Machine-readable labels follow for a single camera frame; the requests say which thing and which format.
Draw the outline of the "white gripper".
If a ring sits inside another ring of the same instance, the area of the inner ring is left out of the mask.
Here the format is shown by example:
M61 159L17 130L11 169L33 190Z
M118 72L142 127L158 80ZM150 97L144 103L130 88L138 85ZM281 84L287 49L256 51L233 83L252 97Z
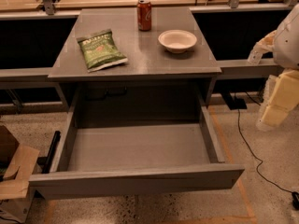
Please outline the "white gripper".
M285 68L278 77L270 75L264 87L257 127L270 131L299 105L299 31L275 30L257 42L257 49L272 52L274 62Z

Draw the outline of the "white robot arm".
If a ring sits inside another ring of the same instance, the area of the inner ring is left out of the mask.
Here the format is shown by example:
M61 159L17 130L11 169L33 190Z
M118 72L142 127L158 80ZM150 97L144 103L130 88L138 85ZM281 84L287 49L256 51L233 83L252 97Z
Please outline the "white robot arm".
M261 54L272 52L274 62L284 68L278 77L270 76L266 81L257 127L269 131L299 105L299 5L253 50Z

